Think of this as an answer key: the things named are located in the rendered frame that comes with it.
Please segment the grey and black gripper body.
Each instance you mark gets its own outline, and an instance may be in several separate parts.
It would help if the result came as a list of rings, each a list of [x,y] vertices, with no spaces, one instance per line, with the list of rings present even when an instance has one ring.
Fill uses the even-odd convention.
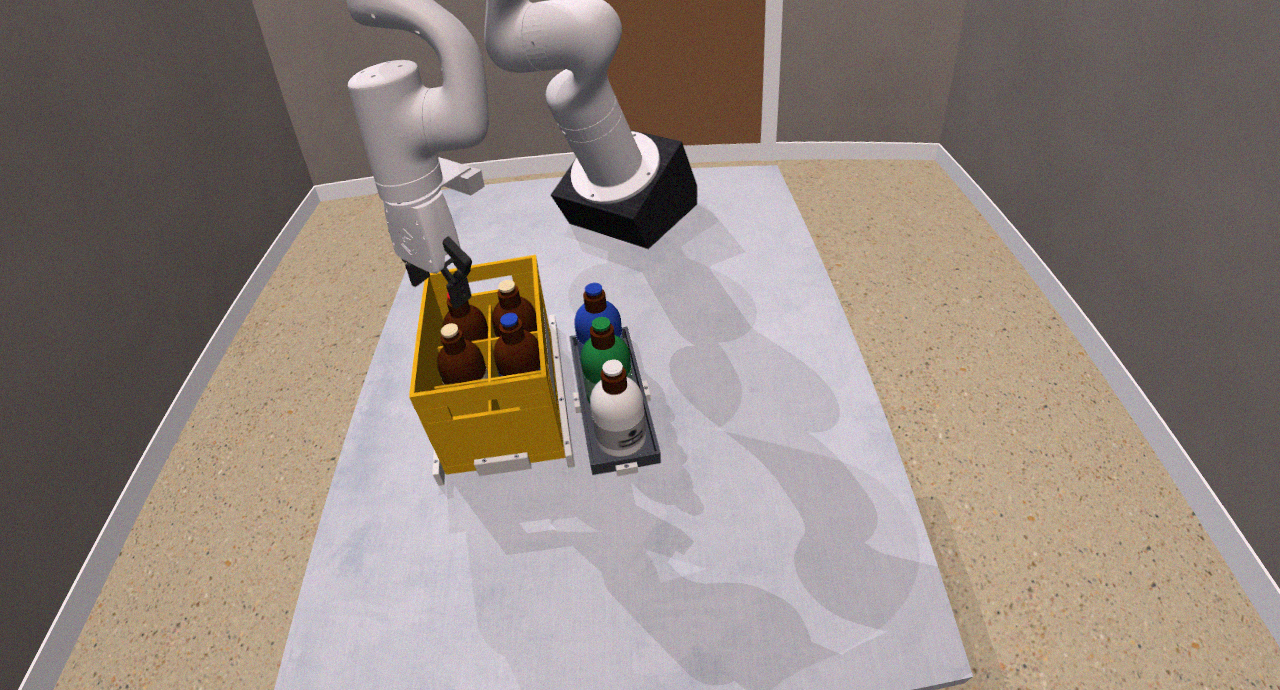
[[[451,236],[460,245],[454,221],[440,186],[417,201],[384,202],[387,227],[396,253],[430,274],[439,274],[445,265],[443,239]],[[394,210],[393,210],[394,207]]]

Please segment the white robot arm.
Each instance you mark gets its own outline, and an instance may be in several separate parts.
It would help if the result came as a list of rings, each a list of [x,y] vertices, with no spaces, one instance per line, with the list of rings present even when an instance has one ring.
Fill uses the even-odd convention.
[[[424,87],[419,65],[410,60],[366,67],[348,81],[381,201],[417,201],[439,186],[465,195],[483,189],[480,169],[436,154],[470,148],[486,137],[486,76],[470,31],[434,0],[347,5],[358,24],[419,35],[442,64],[443,87],[436,88]],[[486,0],[484,40],[497,67],[564,69],[550,79],[547,105],[576,156],[573,189],[593,204],[617,204],[643,192],[660,163],[653,140],[631,134],[607,76],[621,35],[620,15],[604,0]]]

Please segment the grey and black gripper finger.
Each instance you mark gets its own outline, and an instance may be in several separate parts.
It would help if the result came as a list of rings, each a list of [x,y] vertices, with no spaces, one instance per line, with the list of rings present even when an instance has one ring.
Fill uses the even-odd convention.
[[[449,253],[449,256],[453,260],[451,259],[445,261],[442,274],[443,277],[445,277],[445,280],[448,283],[447,291],[451,297],[452,307],[457,310],[460,309],[461,303],[465,303],[471,298],[467,277],[471,271],[472,260],[468,257],[468,253],[465,253],[465,251],[460,248],[460,245],[456,245],[453,239],[451,239],[451,236],[445,236],[445,239],[443,239],[443,245],[444,245],[444,251]],[[454,271],[453,275],[447,269],[447,266],[451,265],[451,262],[454,262],[454,268],[458,269]]]
[[[402,261],[404,262],[404,266],[407,269],[411,285],[419,285],[422,282],[425,282],[428,277],[430,277],[429,271],[416,268],[413,262],[407,262],[404,260]]]

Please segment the green bottle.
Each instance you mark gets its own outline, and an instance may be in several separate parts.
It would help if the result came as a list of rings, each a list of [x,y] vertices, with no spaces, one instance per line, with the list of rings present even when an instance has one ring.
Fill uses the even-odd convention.
[[[590,335],[591,338],[582,344],[580,356],[589,403],[593,388],[602,380],[602,367],[609,358],[618,358],[626,370],[626,376],[632,379],[628,344],[620,335],[614,335],[614,326],[611,324],[609,317],[594,317],[593,326],[590,326]]]

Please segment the white bottle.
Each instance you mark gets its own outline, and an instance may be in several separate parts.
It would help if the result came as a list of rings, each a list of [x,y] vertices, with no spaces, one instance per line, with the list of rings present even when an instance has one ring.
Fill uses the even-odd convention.
[[[643,447],[646,440],[643,390],[626,376],[618,358],[609,358],[603,365],[590,407],[596,444],[603,452],[631,456]]]

